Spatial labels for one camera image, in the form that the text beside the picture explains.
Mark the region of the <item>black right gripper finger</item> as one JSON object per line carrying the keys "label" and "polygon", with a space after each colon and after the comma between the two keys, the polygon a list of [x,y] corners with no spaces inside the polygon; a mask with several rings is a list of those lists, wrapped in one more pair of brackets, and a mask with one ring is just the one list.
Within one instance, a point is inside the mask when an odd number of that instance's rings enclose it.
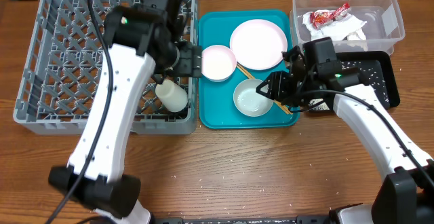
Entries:
{"label": "black right gripper finger", "polygon": [[283,102],[285,99],[285,92],[274,91],[274,92],[265,92],[264,96],[268,99],[275,100],[277,102]]}
{"label": "black right gripper finger", "polygon": [[272,72],[264,81],[262,81],[256,87],[256,92],[259,95],[264,96],[265,92],[279,91],[280,84],[281,84],[281,71],[275,71]]}

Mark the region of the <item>grey small bowl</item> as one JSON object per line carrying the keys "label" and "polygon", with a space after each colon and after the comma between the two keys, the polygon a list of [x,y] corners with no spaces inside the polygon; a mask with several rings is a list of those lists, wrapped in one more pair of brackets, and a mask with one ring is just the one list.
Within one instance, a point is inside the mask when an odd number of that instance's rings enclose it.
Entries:
{"label": "grey small bowl", "polygon": [[239,112],[248,117],[259,117],[271,109],[274,102],[256,92],[261,83],[260,79],[246,79],[237,85],[233,102]]}

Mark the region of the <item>white rice pile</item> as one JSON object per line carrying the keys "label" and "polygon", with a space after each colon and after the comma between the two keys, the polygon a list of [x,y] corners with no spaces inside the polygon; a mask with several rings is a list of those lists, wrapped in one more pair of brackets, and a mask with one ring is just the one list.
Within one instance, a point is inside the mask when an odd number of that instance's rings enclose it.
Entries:
{"label": "white rice pile", "polygon": [[327,106],[326,102],[322,98],[311,100],[309,102],[309,107],[312,107],[311,111],[316,112],[325,112],[330,110],[329,106]]}

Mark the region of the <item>white plastic cup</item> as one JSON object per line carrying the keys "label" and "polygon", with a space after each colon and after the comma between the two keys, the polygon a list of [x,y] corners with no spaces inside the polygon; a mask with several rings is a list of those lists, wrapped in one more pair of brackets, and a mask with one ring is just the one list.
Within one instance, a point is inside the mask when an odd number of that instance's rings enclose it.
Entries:
{"label": "white plastic cup", "polygon": [[157,84],[155,94],[164,107],[172,113],[180,112],[188,104],[187,92],[169,79],[164,79],[163,83]]}

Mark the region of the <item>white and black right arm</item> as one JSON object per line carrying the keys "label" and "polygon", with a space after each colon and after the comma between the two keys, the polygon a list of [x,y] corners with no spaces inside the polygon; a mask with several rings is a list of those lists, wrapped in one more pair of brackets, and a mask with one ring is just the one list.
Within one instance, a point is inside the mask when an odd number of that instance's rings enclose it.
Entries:
{"label": "white and black right arm", "polygon": [[357,135],[382,177],[373,204],[352,204],[297,223],[432,223],[433,158],[414,143],[380,103],[369,79],[344,69],[329,37],[282,54],[286,71],[272,72],[256,92],[294,112],[320,98]]}

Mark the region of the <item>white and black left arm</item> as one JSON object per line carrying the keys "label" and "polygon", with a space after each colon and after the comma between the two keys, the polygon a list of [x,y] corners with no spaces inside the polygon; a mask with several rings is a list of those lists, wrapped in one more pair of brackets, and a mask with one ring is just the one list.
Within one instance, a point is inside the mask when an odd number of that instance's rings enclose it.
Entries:
{"label": "white and black left arm", "polygon": [[183,0],[139,0],[109,12],[96,36],[102,71],[85,129],[49,184],[114,223],[149,223],[139,202],[141,182],[124,174],[125,150],[143,89],[150,79],[201,77],[201,47],[182,40]]}

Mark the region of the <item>clear plastic waste bin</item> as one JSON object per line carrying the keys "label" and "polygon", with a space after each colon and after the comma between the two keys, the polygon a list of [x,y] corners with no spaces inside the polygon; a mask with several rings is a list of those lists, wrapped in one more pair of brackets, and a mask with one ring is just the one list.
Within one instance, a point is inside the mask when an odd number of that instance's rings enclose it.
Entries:
{"label": "clear plastic waste bin", "polygon": [[315,11],[337,10],[349,4],[349,14],[365,24],[362,39],[357,33],[341,40],[333,40],[337,52],[383,51],[391,55],[394,45],[405,37],[403,18],[397,0],[292,0],[290,26],[292,44],[313,40],[307,24],[309,14]]}

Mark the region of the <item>white shallow bowl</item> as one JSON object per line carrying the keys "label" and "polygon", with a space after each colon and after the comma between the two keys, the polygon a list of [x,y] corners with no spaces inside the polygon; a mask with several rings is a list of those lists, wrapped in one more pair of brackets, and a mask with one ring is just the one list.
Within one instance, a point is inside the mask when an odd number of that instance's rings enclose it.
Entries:
{"label": "white shallow bowl", "polygon": [[201,56],[202,75],[213,82],[225,81],[237,66],[235,55],[224,45],[211,45],[202,51]]}

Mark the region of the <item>large white round plate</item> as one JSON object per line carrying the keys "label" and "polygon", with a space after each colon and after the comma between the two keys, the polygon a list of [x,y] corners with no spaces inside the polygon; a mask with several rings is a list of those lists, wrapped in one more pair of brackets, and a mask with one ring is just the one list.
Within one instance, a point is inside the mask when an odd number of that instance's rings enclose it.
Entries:
{"label": "large white round plate", "polygon": [[230,49],[242,66],[262,71],[277,66],[288,49],[285,33],[273,22],[253,19],[241,23],[231,34]]}

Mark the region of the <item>teal serving tray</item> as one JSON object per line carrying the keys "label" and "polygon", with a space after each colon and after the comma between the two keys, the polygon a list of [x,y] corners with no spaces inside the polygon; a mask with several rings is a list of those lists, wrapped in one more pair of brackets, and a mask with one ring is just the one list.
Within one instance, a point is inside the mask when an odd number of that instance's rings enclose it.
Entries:
{"label": "teal serving tray", "polygon": [[[211,45],[229,47],[232,32],[241,23],[263,19],[276,24],[291,41],[290,22],[286,13],[281,10],[251,10],[210,12],[199,21],[199,45],[208,48]],[[202,123],[211,129],[239,128],[276,128],[294,125],[300,115],[286,114],[277,105],[259,117],[242,114],[235,106],[233,93],[238,84],[247,77],[239,70],[225,81],[213,82],[206,77],[199,79],[199,117]]]}

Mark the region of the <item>red snack wrapper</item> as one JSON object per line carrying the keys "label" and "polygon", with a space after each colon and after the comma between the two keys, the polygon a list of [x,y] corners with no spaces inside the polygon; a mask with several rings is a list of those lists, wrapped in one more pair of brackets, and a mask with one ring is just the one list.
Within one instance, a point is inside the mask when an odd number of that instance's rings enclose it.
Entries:
{"label": "red snack wrapper", "polygon": [[316,12],[310,13],[309,20],[315,29],[319,29],[320,27],[328,25],[331,22],[344,18],[348,14],[350,8],[351,7],[348,3],[344,3],[337,10],[318,10]]}

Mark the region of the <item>crumpled white paper napkin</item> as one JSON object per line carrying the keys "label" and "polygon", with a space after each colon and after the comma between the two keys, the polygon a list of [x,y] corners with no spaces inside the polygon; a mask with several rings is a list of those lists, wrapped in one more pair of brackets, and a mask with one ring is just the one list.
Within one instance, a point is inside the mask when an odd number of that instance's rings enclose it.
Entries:
{"label": "crumpled white paper napkin", "polygon": [[366,40],[366,35],[362,27],[367,22],[358,19],[352,14],[347,14],[343,19],[333,21],[319,29],[314,28],[310,21],[310,14],[312,14],[312,12],[303,15],[302,23],[309,30],[312,41],[324,37],[330,37],[332,41],[342,41],[345,39],[348,41]]}

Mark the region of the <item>black rectangular tray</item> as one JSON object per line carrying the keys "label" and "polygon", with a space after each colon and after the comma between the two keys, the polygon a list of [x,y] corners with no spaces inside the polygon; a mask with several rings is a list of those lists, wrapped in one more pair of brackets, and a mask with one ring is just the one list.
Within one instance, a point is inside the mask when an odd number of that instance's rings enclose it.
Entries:
{"label": "black rectangular tray", "polygon": [[397,107],[401,100],[395,81],[390,56],[383,51],[337,53],[342,68],[356,67],[373,87],[385,109]]}

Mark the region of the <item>grey plastic dish rack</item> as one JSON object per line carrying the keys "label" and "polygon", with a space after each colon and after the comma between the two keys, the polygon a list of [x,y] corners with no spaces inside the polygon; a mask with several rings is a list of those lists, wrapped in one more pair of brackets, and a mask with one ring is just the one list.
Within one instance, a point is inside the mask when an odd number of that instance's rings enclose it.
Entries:
{"label": "grey plastic dish rack", "polygon": [[[93,0],[103,33],[106,14],[140,0]],[[198,45],[198,0],[183,0],[186,17],[181,41]],[[81,134],[101,76],[103,51],[90,20],[87,0],[40,0],[14,120],[36,134]],[[187,91],[188,105],[170,114],[155,96],[152,79],[140,97],[132,124],[136,134],[190,134],[197,124],[195,78],[167,77]]]}

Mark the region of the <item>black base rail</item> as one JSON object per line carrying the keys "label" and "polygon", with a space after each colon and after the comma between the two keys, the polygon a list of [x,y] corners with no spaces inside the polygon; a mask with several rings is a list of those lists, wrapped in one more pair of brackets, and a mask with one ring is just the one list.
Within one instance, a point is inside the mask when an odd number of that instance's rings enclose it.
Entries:
{"label": "black base rail", "polygon": [[333,223],[328,215],[298,215],[282,219],[182,219],[151,217],[150,224],[330,224]]}

